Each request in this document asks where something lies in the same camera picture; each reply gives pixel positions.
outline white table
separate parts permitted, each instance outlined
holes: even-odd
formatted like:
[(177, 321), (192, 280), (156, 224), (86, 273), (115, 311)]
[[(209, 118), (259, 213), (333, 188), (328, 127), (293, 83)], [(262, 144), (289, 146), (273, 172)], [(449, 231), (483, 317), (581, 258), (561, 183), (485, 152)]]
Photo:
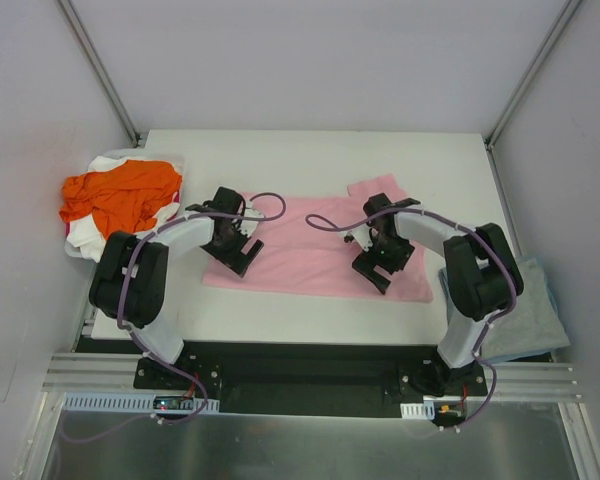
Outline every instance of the white table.
[[(509, 238), (477, 134), (152, 130), (145, 148), (186, 158), (184, 205), (212, 198), (220, 185), (346, 195), (350, 183), (392, 173), (429, 209), (466, 224), (495, 222)], [(208, 261), (196, 249), (169, 267), (165, 312), (188, 340), (417, 345), (438, 343), (446, 331), (437, 275), (444, 261), (432, 252), (425, 257), (430, 304), (206, 287)], [(99, 315), (92, 337), (126, 334)]]

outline orange shirt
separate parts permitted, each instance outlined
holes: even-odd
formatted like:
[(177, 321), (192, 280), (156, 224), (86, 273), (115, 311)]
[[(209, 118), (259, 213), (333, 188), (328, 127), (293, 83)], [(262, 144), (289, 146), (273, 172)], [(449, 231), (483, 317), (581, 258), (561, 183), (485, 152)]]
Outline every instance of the orange shirt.
[(69, 223), (92, 213), (105, 239), (118, 230), (149, 230), (156, 224), (153, 215), (173, 201), (181, 183), (170, 163), (127, 160), (108, 172), (67, 178), (60, 217)]

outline gray towel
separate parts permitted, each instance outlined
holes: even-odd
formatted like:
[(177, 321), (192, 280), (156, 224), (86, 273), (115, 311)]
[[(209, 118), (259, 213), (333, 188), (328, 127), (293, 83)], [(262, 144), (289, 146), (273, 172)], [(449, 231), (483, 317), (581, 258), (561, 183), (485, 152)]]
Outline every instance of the gray towel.
[[(568, 347), (569, 339), (556, 315), (547, 279), (535, 258), (518, 260), (524, 291), (516, 308), (497, 320), (482, 344), (482, 356), (493, 362), (538, 355)], [(440, 271), (442, 289), (447, 297), (447, 319), (461, 315), (449, 299), (446, 269)]]

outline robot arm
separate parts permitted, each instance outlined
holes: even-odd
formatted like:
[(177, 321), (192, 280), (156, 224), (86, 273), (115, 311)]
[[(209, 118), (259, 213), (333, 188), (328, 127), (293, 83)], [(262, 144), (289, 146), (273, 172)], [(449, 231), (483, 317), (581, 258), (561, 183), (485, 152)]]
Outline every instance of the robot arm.
[[(125, 298), (123, 321), (118, 327), (131, 331), (151, 352), (173, 364), (184, 346), (173, 325), (162, 318), (167, 266), (189, 250), (202, 247), (239, 276), (244, 276), (264, 244), (257, 240), (247, 253), (242, 250), (249, 241), (256, 222), (216, 217), (247, 216), (262, 218), (237, 192), (220, 187), (213, 200), (187, 207), (185, 213), (157, 230), (142, 246), (131, 267), (131, 280), (124, 290), (124, 278), (132, 253), (144, 236), (115, 232), (107, 240), (102, 259), (89, 291), (89, 301), (108, 317), (118, 318), (121, 297)], [(195, 213), (209, 214), (189, 219)]]
[[(410, 241), (445, 259), (449, 296), (460, 314), (452, 317), (430, 362), (410, 375), (409, 382), (421, 393), (441, 396), (449, 384), (462, 381), (463, 375), (473, 370), (473, 349), (487, 326), (487, 315), (505, 309), (511, 301), (508, 279), (476, 235), (504, 265), (516, 295), (522, 293), (524, 285), (499, 226), (489, 223), (463, 235), (446, 219), (425, 215), (424, 208), (418, 205), (413, 199), (392, 204), (384, 194), (373, 196), (364, 205), (364, 211), (376, 218), (347, 232), (345, 241), (356, 240), (361, 245), (363, 252), (352, 266), (383, 294), (390, 281), (376, 267), (388, 273), (402, 270), (413, 252)], [(385, 210), (395, 213), (382, 215)]]

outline purple cable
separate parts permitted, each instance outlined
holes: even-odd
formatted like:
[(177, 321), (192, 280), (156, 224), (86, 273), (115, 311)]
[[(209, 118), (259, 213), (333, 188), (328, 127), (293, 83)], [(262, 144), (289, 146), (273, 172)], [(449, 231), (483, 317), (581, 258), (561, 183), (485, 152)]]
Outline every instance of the purple cable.
[[(253, 201), (257, 198), (260, 197), (275, 197), (278, 200), (280, 200), (280, 203), (282, 205), (282, 208), (280, 209), (280, 213), (274, 215), (273, 217), (245, 217), (242, 215), (232, 215), (229, 213), (222, 213), (222, 212), (207, 212), (207, 213), (194, 213), (192, 215), (189, 215), (188, 217), (179, 217), (176, 218), (174, 220), (171, 220), (170, 222), (165, 223), (164, 225), (162, 225), (161, 227), (158, 228), (157, 230), (157, 234), (159, 235), (160, 233), (164, 232), (165, 230), (168, 230), (171, 227), (174, 227), (176, 225), (179, 225), (183, 222), (189, 221), (189, 220), (194, 220), (196, 218), (202, 218), (202, 217), (209, 217), (209, 218), (229, 218), (232, 220), (247, 220), (247, 221), (254, 221), (254, 222), (272, 222), (274, 220), (278, 220), (279, 218), (281, 218), (287, 211), (287, 202), (285, 202), (284, 198), (282, 198), (281, 195), (278, 195), (277, 193), (273, 193), (273, 192), (263, 192), (263, 193), (258, 193), (257, 195), (254, 195), (253, 197), (251, 197), (249, 199), (249, 201)], [(189, 413), (186, 417), (181, 418), (179, 420), (166, 420), (163, 419), (164, 423), (166, 423), (167, 425), (176, 425), (179, 423), (183, 423), (186, 421), (191, 420), (192, 418), (194, 418), (196, 415), (198, 415), (202, 410), (204, 410), (204, 408), (207, 406), (208, 402), (209, 402), (209, 396), (207, 394), (206, 389), (204, 388), (204, 385), (197, 379), (195, 378), (193, 375), (190, 375), (182, 370), (180, 370), (177, 367), (174, 367), (173, 365), (171, 365), (168, 362), (165, 362), (164, 360), (162, 360), (160, 357), (158, 357), (157, 355), (151, 353), (149, 351), (149, 349), (142, 343), (142, 341), (131, 331), (131, 327), (129, 327), (128, 325), (125, 325), (124, 322), (124, 306), (125, 306), (125, 302), (127, 300), (127, 294), (129, 293), (129, 284), (131, 283), (131, 273), (133, 270), (133, 266), (136, 264), (137, 260), (138, 260), (138, 256), (140, 255), (140, 250), (142, 250), (142, 247), (149, 241), (151, 240), (153, 237), (156, 236), (156, 232), (150, 232), (148, 233), (145, 237), (143, 237), (138, 244), (136, 245), (136, 247), (134, 248), (133, 252), (131, 253), (131, 258), (129, 259), (129, 264), (127, 265), (127, 271), (125, 273), (124, 276), (124, 280), (122, 282), (122, 289), (120, 291), (120, 301), (118, 303), (118, 315), (117, 315), (117, 324), (118, 324), (118, 328), (120, 328), (121, 330), (127, 330), (130, 333), (131, 339), (133, 340), (133, 342), (138, 346), (138, 348), (140, 348), (140, 350), (142, 350), (143, 352), (145, 352), (147, 354), (147, 356), (149, 358), (151, 358), (153, 361), (159, 363), (160, 365), (162, 365), (164, 368), (171, 370), (172, 372), (186, 378), (187, 380), (190, 380), (192, 383), (194, 383), (196, 385), (196, 387), (198, 387), (200, 389), (200, 391), (202, 392), (202, 396), (204, 398), (204, 401), (202, 402), (202, 404), (195, 410), (193, 410), (191, 413)], [(131, 418), (128, 418), (127, 420), (125, 420), (122, 423), (119, 423), (118, 425), (105, 430), (104, 432), (98, 433), (97, 435), (94, 435), (92, 437), (88, 437), (88, 438), (71, 438), (69, 437), (65, 431), (64, 431), (64, 422), (66, 419), (66, 415), (63, 413), (60, 419), (60, 425), (58, 427), (58, 432), (60, 437), (65, 440), (66, 442), (69, 443), (73, 443), (75, 445), (84, 445), (86, 443), (90, 443), (93, 442), (95, 440), (99, 440), (101, 438), (104, 438), (108, 435), (111, 435), (112, 433), (117, 432), (118, 430), (120, 430), (121, 428), (129, 425), (132, 422), (135, 422), (136, 420), (139, 420), (141, 418), (150, 418), (150, 416), (146, 415), (146, 414), (141, 414), (141, 415), (136, 415), (133, 416)], [(56, 467), (56, 474), (59, 475), (60, 474), (60, 467)]]
[[(478, 409), (467, 419), (465, 419), (464, 422), (462, 422), (462, 424), (466, 424), (467, 422), (473, 420), (476, 416), (478, 416), (482, 411), (484, 411), (484, 409), (486, 408), (486, 406), (489, 404), (489, 402), (491, 401), (491, 399), (493, 398), (493, 394), (495, 393), (496, 390), (496, 383), (498, 381), (498, 375), (496, 373), (496, 369), (493, 367), (493, 365), (491, 365), (491, 363), (489, 363), (487, 360), (485, 360), (484, 358), (480, 357), (478, 354), (478, 351), (480, 349), (480, 346), (482, 345), (482, 342), (484, 341), (485, 337), (487, 336), (487, 333), (489, 332), (489, 328), (490, 326), (496, 321), (499, 320), (500, 318), (504, 317), (505, 315), (507, 315), (508, 313), (510, 313), (516, 306), (517, 303), (517, 294), (516, 294), (516, 287), (513, 283), (513, 279), (511, 278), (511, 275), (509, 275), (509, 272), (507, 271), (506, 267), (504, 266), (504, 264), (502, 263), (502, 260), (500, 260), (500, 258), (498, 257), (498, 255), (496, 255), (496, 253), (493, 251), (493, 249), (487, 244), (487, 242), (485, 242), (482, 237), (480, 237), (480, 235), (478, 235), (476, 232), (474, 232), (473, 230), (471, 230), (468, 227), (465, 227), (464, 225), (460, 225), (458, 223), (452, 222), (451, 220), (449, 220), (448, 218), (443, 217), (442, 215), (438, 215), (437, 213), (434, 212), (429, 212), (426, 210), (420, 210), (417, 208), (398, 208), (398, 207), (392, 207), (392, 208), (387, 208), (386, 210), (382, 210), (378, 213), (374, 213), (373, 215), (365, 218), (364, 220), (360, 220), (359, 222), (356, 222), (352, 225), (347, 225), (346, 227), (339, 227), (338, 225), (336, 225), (335, 223), (333, 223), (331, 220), (329, 220), (328, 218), (323, 217), (322, 215), (318, 215), (315, 213), (312, 213), (310, 215), (307, 215), (305, 217), (305, 222), (307, 222), (307, 224), (313, 228), (316, 228), (318, 230), (322, 230), (323, 232), (346, 232), (348, 230), (352, 230), (354, 228), (357, 228), (361, 225), (364, 225), (372, 220), (375, 220), (376, 218), (382, 217), (384, 215), (388, 215), (388, 214), (393, 214), (393, 213), (401, 213), (401, 212), (405, 212), (405, 213), (414, 213), (417, 215), (424, 215), (430, 218), (433, 218), (441, 223), (444, 223), (445, 225), (448, 225), (452, 228), (455, 228), (457, 230), (460, 230), (461, 232), (464, 232), (468, 235), (470, 235), (475, 241), (477, 241), (480, 246), (487, 252), (487, 255), (489, 255), (489, 257), (493, 260), (493, 262), (497, 265), (498, 269), (500, 270), (500, 272), (502, 272), (502, 274), (504, 275), (505, 280), (507, 281), (507, 286), (509, 287), (509, 304), (507, 305), (507, 308), (505, 308), (504, 310), (501, 310), (495, 314), (493, 314), (491, 317), (489, 317), (489, 319), (485, 322), (484, 328), (482, 329), (482, 331), (480, 332), (480, 335), (478, 336), (478, 339), (476, 340), (475, 344), (473, 345), (473, 348), (471, 349), (471, 353), (473, 354), (474, 358), (476, 359), (476, 361), (480, 364), (483, 365), (485, 367), (487, 367), (489, 370), (491, 370), (491, 374), (492, 374), (492, 380), (491, 380), (491, 387), (489, 388), (489, 391), (487, 393), (487, 396), (484, 399), (484, 402), (482, 402), (482, 404), (478, 407)], [(329, 225), (328, 227), (322, 226), (322, 225), (318, 225), (314, 222), (311, 221), (311, 219), (318, 219), (324, 223), (326, 223), (327, 225)]]

